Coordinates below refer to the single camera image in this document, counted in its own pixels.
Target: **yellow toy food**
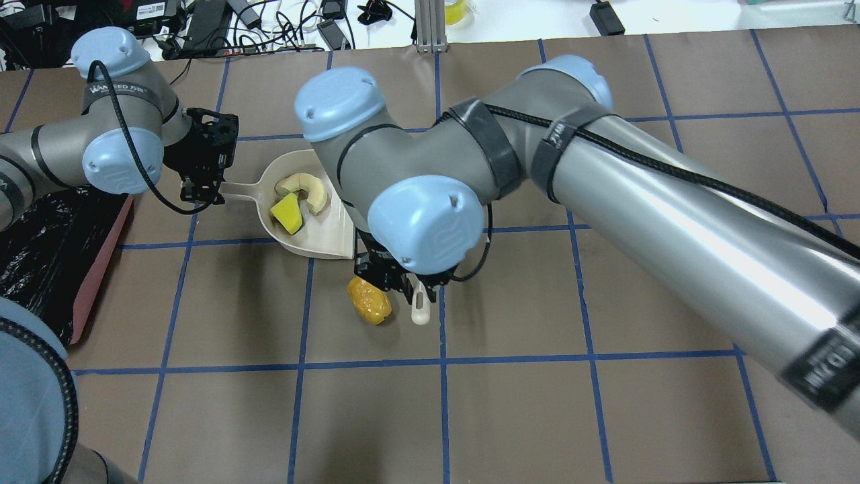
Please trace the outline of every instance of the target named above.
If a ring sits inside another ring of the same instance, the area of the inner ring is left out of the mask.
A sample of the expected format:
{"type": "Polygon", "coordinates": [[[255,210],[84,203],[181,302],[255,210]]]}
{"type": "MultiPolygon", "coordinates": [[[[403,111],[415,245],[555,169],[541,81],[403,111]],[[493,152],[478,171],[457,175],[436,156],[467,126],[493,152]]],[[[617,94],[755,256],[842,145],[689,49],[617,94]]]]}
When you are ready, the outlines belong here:
{"type": "Polygon", "coordinates": [[[391,314],[391,301],[388,296],[361,277],[353,277],[347,284],[347,294],[349,299],[353,300],[353,306],[361,319],[372,325],[385,321],[391,314]]]}
{"type": "Polygon", "coordinates": [[[284,226],[290,235],[302,228],[302,211],[298,209],[298,195],[294,193],[287,194],[283,200],[275,203],[274,207],[269,209],[269,213],[284,226]]]}
{"type": "Polygon", "coordinates": [[[287,196],[290,193],[303,191],[308,194],[308,209],[314,215],[319,215],[329,202],[329,193],[325,189],[323,180],[314,177],[310,173],[296,173],[284,178],[274,186],[278,195],[287,196]]]}

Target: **yellow container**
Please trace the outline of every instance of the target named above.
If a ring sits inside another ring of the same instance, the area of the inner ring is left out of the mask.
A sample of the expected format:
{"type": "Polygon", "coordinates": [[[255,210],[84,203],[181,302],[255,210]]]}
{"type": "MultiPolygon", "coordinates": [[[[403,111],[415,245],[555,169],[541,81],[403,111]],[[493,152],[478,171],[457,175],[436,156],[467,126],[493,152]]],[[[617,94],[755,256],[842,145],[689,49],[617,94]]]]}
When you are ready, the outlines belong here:
{"type": "Polygon", "coordinates": [[[445,25],[453,25],[466,16],[466,0],[445,0],[445,25]]]}

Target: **white handle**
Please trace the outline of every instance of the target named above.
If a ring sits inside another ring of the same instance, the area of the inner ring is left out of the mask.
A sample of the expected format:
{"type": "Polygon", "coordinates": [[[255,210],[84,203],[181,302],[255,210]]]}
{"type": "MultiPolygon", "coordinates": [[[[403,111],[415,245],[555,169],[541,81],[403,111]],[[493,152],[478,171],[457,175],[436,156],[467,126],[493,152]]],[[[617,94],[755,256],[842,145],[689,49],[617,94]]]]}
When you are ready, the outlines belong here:
{"type": "Polygon", "coordinates": [[[221,182],[218,193],[227,200],[249,200],[252,202],[256,202],[260,196],[256,185],[246,183],[221,182]]]}
{"type": "Polygon", "coordinates": [[[430,301],[427,299],[427,289],[421,281],[412,295],[412,322],[424,326],[430,322],[430,301]]]}

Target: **black plastic bag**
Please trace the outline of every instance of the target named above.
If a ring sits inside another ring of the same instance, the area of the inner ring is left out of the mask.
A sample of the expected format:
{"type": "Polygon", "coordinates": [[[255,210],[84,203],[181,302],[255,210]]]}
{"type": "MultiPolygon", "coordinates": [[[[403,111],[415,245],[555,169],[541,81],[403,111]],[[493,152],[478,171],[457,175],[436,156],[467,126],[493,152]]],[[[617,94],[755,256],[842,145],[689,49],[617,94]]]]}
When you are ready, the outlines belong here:
{"type": "Polygon", "coordinates": [[[0,233],[0,295],[69,344],[78,290],[127,197],[81,187],[39,199],[0,233]]]}

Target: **yellow sponge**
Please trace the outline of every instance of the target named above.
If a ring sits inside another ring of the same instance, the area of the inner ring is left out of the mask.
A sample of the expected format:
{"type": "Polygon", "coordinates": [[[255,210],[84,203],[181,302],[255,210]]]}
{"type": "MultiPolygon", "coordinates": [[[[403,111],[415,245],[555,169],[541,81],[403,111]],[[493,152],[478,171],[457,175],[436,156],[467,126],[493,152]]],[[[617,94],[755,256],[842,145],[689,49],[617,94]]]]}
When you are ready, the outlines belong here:
{"type": "Polygon", "coordinates": [[[302,211],[298,209],[298,196],[294,193],[288,194],[280,202],[275,203],[274,207],[269,209],[269,213],[290,235],[294,235],[302,228],[302,211]]]}

